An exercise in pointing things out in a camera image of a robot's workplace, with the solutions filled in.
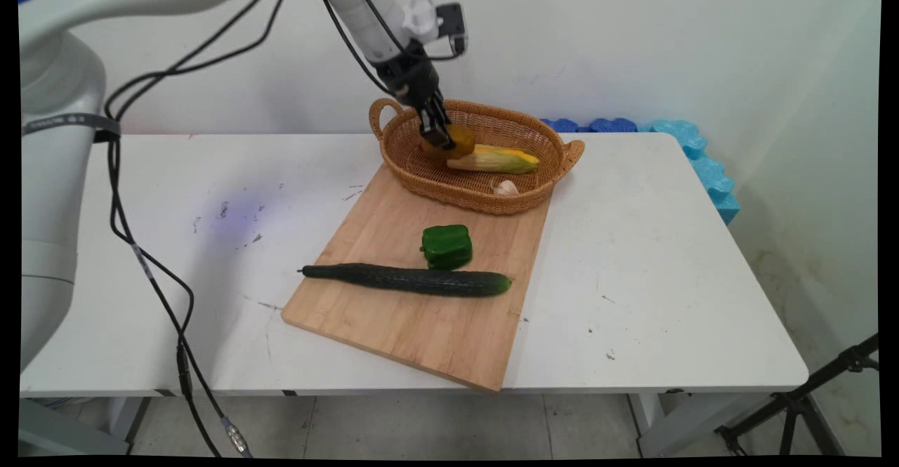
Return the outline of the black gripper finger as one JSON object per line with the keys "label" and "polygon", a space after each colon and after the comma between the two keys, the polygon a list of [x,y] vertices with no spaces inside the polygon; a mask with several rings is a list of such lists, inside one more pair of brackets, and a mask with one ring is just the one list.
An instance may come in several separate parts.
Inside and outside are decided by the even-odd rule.
{"label": "black gripper finger", "polygon": [[444,98],[441,92],[435,92],[430,98],[430,144],[438,150],[453,150],[456,143],[450,136],[449,116],[443,105]]}
{"label": "black gripper finger", "polygon": [[419,108],[421,127],[419,134],[427,143],[440,142],[440,110],[436,102],[427,102]]}

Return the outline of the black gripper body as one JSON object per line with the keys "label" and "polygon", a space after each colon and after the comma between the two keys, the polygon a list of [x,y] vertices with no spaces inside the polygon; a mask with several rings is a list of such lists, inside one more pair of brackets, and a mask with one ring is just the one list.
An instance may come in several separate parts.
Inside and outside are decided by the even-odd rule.
{"label": "black gripper body", "polygon": [[393,93],[401,105],[417,111],[443,108],[439,89],[439,74],[429,58],[425,58],[424,45],[418,39],[410,39],[401,54],[389,60],[372,62],[378,78]]}

